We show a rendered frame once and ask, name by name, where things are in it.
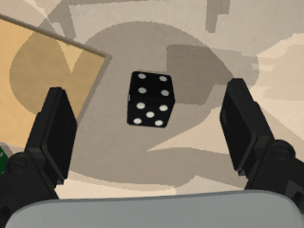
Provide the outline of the green die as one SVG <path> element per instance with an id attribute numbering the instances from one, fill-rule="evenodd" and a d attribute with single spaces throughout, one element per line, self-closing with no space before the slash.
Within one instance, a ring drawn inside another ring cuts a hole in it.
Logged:
<path id="1" fill-rule="evenodd" d="M 2 175 L 5 172 L 4 166 L 7 160 L 8 160 L 8 156 L 0 146 L 0 175 Z"/>

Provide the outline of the tan flat mat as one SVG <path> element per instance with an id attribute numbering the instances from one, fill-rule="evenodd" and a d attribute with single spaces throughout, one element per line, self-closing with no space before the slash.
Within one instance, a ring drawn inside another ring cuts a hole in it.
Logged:
<path id="1" fill-rule="evenodd" d="M 0 15 L 0 142 L 26 147 L 51 87 L 77 120 L 105 55 Z"/>

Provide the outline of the black die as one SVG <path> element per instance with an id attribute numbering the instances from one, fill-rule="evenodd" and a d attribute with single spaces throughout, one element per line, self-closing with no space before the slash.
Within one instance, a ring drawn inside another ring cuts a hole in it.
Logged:
<path id="1" fill-rule="evenodd" d="M 129 125 L 165 128 L 174 104 L 170 75 L 132 72 L 127 98 Z"/>

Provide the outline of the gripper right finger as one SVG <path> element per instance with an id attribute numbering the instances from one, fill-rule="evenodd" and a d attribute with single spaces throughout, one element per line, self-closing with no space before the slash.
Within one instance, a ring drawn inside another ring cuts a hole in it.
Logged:
<path id="1" fill-rule="evenodd" d="M 219 121 L 234 169 L 248 179 L 244 189 L 286 196 L 304 215 L 304 162 L 288 142 L 275 139 L 242 78 L 228 82 Z"/>

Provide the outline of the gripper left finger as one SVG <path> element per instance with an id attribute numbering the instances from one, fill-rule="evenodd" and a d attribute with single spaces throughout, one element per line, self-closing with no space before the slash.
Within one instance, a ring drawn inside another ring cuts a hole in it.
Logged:
<path id="1" fill-rule="evenodd" d="M 51 87 L 24 152 L 10 156 L 0 175 L 0 228 L 22 207 L 59 198 L 54 189 L 67 179 L 76 131 L 66 91 Z"/>

